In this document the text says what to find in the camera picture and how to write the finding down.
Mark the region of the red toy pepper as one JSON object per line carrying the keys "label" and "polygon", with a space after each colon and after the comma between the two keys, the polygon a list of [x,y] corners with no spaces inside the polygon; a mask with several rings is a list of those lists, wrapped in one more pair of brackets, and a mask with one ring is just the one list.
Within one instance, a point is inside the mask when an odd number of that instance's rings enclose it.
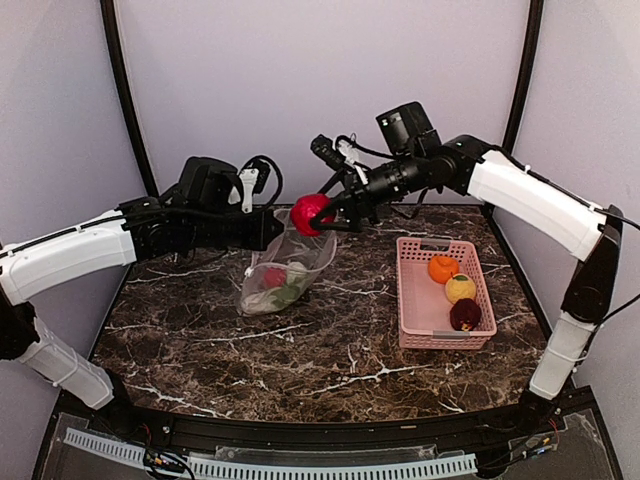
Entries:
{"label": "red toy pepper", "polygon": [[296,230],[305,237],[317,237],[321,231],[311,226],[311,220],[330,203],[327,195],[315,193],[298,199],[290,211],[290,220]]}

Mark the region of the red toy apple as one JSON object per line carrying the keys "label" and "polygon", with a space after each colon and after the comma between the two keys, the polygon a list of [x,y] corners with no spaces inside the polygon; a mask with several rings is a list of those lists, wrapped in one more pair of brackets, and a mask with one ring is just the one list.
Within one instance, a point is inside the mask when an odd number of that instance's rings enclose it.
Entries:
{"label": "red toy apple", "polygon": [[287,271],[282,268],[269,267],[264,273],[263,282],[267,289],[283,287],[287,282]]}

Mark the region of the clear zip top bag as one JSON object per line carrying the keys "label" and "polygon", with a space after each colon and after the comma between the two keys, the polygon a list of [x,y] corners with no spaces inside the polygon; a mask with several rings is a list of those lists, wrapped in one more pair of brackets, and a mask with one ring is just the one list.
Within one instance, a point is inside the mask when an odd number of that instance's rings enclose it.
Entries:
{"label": "clear zip top bag", "polygon": [[304,236],[296,230],[290,211],[285,208],[276,210],[275,218],[283,223],[283,233],[265,251],[253,253],[244,272],[238,310],[246,316],[288,308],[300,299],[336,254],[335,232]]}

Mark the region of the white toy vegetable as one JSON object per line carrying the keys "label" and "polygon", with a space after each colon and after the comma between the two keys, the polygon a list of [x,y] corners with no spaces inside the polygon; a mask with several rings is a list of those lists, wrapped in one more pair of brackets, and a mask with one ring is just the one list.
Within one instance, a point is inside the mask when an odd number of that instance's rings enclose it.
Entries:
{"label": "white toy vegetable", "polygon": [[240,311],[246,315],[263,315],[275,311],[274,297],[267,291],[249,294],[240,300]]}
{"label": "white toy vegetable", "polygon": [[289,284],[305,281],[309,276],[309,271],[298,261],[291,261],[286,268],[286,282]]}

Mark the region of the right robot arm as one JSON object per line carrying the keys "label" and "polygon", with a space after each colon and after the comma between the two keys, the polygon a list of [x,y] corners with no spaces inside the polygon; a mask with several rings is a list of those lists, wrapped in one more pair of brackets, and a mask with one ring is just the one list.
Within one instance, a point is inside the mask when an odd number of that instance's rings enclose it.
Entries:
{"label": "right robot arm", "polygon": [[410,102],[376,118],[389,149],[386,163],[366,170],[348,150],[356,141],[318,135],[311,151],[334,174],[342,192],[325,200],[302,225],[313,232],[360,229],[362,220],[377,222],[377,208],[410,193],[449,189],[502,208],[564,247],[577,261],[564,294],[560,316],[532,375],[528,396],[510,413],[521,434],[534,432],[549,416],[555,399],[574,368],[583,361],[599,327],[611,317],[618,271],[623,214],[602,208],[554,184],[515,160],[499,146],[470,135],[443,142],[424,108]]}

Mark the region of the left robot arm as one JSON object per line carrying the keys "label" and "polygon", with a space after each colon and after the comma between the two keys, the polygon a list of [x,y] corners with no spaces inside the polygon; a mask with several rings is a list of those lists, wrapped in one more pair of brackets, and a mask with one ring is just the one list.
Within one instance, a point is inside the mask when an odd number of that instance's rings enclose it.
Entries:
{"label": "left robot arm", "polygon": [[272,206],[253,203],[270,175],[283,188],[277,164],[258,155],[242,168],[191,157],[176,184],[160,196],[117,208],[1,251],[1,357],[27,365],[93,410],[120,436],[141,427],[114,375],[60,340],[41,320],[32,297],[60,284],[111,267],[127,266],[197,249],[263,251],[283,232]]}

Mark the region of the orange toy tangerine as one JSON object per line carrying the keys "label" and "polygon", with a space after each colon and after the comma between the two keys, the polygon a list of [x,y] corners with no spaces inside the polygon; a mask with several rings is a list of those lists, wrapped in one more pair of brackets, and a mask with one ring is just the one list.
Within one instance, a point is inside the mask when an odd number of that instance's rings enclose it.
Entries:
{"label": "orange toy tangerine", "polygon": [[446,284],[459,273],[460,266],[455,258],[434,255],[428,262],[427,271],[433,281],[439,284]]}

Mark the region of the pink plastic basket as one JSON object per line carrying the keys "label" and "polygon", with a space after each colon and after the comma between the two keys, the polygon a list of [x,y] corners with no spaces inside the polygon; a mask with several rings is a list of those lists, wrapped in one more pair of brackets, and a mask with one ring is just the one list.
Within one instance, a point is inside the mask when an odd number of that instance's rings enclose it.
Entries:
{"label": "pink plastic basket", "polygon": [[[470,331],[450,322],[453,304],[445,286],[433,280],[428,264],[434,256],[450,257],[476,285],[481,316]],[[399,345],[413,349],[477,350],[497,332],[493,307],[475,246],[467,241],[399,237],[396,240]]]}

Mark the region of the yellow toy fruit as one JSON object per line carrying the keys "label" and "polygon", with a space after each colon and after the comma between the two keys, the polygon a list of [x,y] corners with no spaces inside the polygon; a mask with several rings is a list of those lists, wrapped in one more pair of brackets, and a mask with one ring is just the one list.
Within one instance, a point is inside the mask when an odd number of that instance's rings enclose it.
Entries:
{"label": "yellow toy fruit", "polygon": [[477,295],[476,283],[468,275],[458,273],[445,283],[445,295],[451,304],[464,299],[475,300]]}

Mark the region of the dark red toy fruit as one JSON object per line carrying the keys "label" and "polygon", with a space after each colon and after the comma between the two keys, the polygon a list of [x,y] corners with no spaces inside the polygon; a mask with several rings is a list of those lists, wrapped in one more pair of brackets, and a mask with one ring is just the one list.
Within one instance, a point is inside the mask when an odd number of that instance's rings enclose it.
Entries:
{"label": "dark red toy fruit", "polygon": [[470,298],[458,300],[449,311],[449,322],[456,331],[472,331],[481,322],[482,310],[480,306]]}

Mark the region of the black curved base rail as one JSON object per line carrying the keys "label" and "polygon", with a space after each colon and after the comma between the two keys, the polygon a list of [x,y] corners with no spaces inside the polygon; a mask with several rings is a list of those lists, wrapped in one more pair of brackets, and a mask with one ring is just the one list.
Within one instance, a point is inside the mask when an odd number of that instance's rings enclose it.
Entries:
{"label": "black curved base rail", "polygon": [[153,447],[172,451],[212,452],[229,446],[259,450],[364,451],[435,445],[438,450],[469,453],[505,452],[508,442],[528,438],[550,427],[548,421],[569,408],[577,394],[563,389],[553,400],[524,391],[518,403],[479,412],[368,423],[278,423],[222,420],[125,405],[102,414],[65,394],[68,409],[87,418],[101,431],[114,434],[124,422],[135,429],[146,425]]}

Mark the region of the left black frame post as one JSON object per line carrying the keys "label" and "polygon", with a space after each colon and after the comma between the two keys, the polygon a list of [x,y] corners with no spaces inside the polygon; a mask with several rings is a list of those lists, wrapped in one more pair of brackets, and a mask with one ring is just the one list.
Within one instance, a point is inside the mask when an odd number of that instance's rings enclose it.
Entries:
{"label": "left black frame post", "polygon": [[125,64],[116,2],[114,0],[100,0],[99,4],[112,76],[136,167],[146,194],[157,196],[159,190],[143,139]]}

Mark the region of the black frame post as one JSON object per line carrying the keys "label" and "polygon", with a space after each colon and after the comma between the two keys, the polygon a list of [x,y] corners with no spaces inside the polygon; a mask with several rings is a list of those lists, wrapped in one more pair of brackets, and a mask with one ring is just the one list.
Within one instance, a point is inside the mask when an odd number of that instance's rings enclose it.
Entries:
{"label": "black frame post", "polygon": [[114,0],[100,0],[99,4],[112,76],[136,167],[146,194],[157,196],[159,190],[143,139],[125,64],[116,2]]}
{"label": "black frame post", "polygon": [[528,98],[542,25],[544,3],[544,0],[531,0],[529,2],[518,74],[502,139],[502,147],[509,153],[514,151]]}

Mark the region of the right black frame post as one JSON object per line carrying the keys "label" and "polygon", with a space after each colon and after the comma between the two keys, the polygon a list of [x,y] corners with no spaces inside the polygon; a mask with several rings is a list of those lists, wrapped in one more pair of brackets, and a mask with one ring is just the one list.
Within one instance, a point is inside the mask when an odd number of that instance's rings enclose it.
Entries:
{"label": "right black frame post", "polygon": [[528,98],[542,25],[544,3],[544,0],[531,0],[529,2],[518,74],[502,139],[502,147],[509,153],[514,151]]}

